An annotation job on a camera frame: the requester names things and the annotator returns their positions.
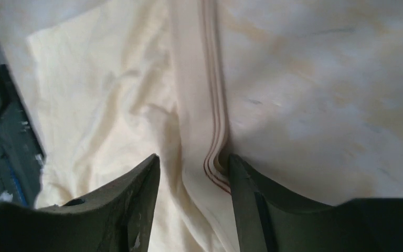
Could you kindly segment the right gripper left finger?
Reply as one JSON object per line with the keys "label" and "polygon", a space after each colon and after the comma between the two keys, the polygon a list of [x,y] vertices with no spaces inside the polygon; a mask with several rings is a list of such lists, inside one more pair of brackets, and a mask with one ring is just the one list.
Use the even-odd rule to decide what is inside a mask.
{"label": "right gripper left finger", "polygon": [[0,202],[0,251],[147,251],[160,173],[152,154],[63,206]]}

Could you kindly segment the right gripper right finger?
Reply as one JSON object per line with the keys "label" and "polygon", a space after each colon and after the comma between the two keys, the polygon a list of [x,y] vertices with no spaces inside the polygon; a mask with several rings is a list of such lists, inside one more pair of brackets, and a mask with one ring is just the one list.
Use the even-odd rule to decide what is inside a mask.
{"label": "right gripper right finger", "polygon": [[241,251],[403,251],[403,198],[330,206],[297,194],[240,156],[228,160]]}

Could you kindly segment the cream boxer underwear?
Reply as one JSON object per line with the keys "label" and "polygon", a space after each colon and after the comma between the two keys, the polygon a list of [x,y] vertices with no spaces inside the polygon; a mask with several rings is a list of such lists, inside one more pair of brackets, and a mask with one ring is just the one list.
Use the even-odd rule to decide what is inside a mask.
{"label": "cream boxer underwear", "polygon": [[28,37],[47,154],[36,207],[161,160],[151,251],[238,251],[213,1],[105,1]]}

